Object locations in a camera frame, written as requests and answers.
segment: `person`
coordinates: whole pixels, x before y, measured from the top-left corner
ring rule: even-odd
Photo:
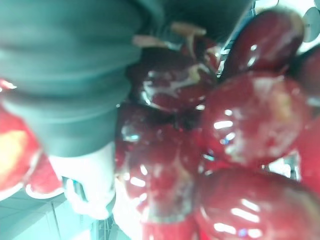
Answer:
[[[83,184],[82,175],[91,172],[93,178],[103,161],[113,161],[110,144],[117,105],[130,90],[125,68],[141,53],[132,44],[134,36],[178,43],[182,38],[170,27],[176,21],[200,26],[224,43],[251,4],[252,0],[2,0],[0,77],[16,89],[4,91],[1,104],[27,123],[58,174]],[[111,175],[112,164],[107,169]],[[93,185],[84,187],[85,195],[89,189],[92,195],[99,191]]]

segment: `ceiling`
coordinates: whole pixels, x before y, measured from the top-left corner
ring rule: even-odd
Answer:
[[[8,232],[18,235],[50,211],[51,204],[56,207],[65,200],[63,194],[45,200],[34,199],[21,190],[0,201],[0,236]]]

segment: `red apple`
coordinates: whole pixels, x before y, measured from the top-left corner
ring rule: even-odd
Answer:
[[[216,84],[216,76],[203,63],[166,48],[144,49],[127,76],[133,99],[169,113],[195,108]]]
[[[221,78],[249,70],[280,71],[296,55],[304,33],[304,22],[294,11],[274,8],[262,12],[236,38]]]
[[[192,215],[174,223],[143,223],[143,240],[200,240],[198,226]]]
[[[320,239],[319,199],[276,173],[220,170],[202,179],[196,201],[196,220],[211,239]]]
[[[320,97],[320,45],[297,57],[289,72],[309,96]]]
[[[35,199],[49,199],[63,193],[62,179],[60,179],[46,155],[39,156],[39,161],[27,185],[26,193]]]
[[[0,191],[24,181],[39,145],[25,123],[0,106]]]
[[[205,36],[193,36],[181,47],[181,53],[204,63],[217,74],[221,62],[221,47]]]
[[[309,124],[297,141],[301,182],[320,196],[320,117]]]
[[[153,141],[158,131],[171,122],[172,116],[157,109],[131,102],[122,103],[118,109],[115,134],[116,171],[121,173],[124,170],[135,144]]]
[[[244,73],[207,96],[201,144],[230,163],[267,165],[289,152],[310,115],[305,96],[291,78]]]
[[[205,232],[200,231],[200,240],[210,240],[210,238],[205,234]]]
[[[118,109],[116,137],[129,143],[137,143],[143,135],[151,134],[171,121],[170,115],[157,109],[125,102]]]
[[[194,141],[171,128],[134,148],[123,179],[143,222],[173,223],[191,213],[200,161]]]

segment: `jacket sleeve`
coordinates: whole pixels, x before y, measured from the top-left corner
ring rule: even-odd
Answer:
[[[2,104],[50,155],[82,156],[113,140],[130,88],[124,68],[140,56],[132,36],[162,21],[160,4],[145,2],[1,1],[0,77],[17,86]]]

